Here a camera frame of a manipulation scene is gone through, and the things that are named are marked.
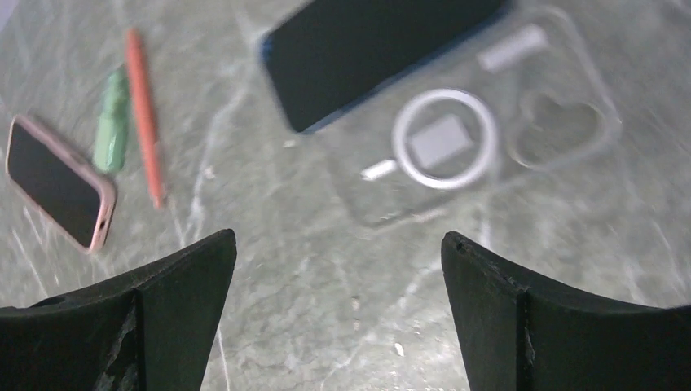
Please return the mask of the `blue phone black screen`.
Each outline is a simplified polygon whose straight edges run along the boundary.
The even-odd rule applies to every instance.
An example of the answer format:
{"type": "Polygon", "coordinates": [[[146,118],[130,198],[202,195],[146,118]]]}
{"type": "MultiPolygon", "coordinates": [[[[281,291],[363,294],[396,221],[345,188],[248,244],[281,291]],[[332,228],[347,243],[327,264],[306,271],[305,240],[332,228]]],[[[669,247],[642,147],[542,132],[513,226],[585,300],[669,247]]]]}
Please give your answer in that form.
{"type": "Polygon", "coordinates": [[[284,119],[314,133],[499,19],[509,1],[311,1],[265,35],[284,119]]]}

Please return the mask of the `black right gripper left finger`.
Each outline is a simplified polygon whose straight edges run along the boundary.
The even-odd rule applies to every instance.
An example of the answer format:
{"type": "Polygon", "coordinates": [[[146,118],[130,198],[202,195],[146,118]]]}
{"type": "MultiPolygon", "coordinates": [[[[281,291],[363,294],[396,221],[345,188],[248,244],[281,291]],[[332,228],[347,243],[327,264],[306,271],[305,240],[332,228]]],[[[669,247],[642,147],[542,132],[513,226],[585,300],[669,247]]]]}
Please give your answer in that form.
{"type": "Polygon", "coordinates": [[[2,389],[199,389],[236,256],[224,229],[86,288],[2,308],[2,389]]]}

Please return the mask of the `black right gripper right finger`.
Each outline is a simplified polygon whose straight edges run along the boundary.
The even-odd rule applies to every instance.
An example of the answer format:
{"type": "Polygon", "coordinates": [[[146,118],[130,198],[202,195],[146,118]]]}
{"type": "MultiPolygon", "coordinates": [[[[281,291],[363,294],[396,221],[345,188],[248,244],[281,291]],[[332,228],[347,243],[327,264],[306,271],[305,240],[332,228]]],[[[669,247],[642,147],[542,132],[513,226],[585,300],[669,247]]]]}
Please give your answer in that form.
{"type": "Polygon", "coordinates": [[[442,272],[472,390],[687,390],[690,308],[602,297],[460,233],[442,272]]]}

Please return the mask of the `clear phone case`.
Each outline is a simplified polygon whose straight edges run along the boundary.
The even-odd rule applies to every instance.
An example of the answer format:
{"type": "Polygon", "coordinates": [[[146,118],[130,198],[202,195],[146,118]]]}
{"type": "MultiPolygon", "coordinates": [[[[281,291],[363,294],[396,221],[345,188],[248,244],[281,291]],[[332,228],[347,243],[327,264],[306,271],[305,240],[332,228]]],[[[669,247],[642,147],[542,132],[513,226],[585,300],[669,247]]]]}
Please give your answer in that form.
{"type": "Polygon", "coordinates": [[[321,135],[350,216],[420,216],[601,154],[618,112],[575,23],[522,7],[369,99],[321,135]]]}

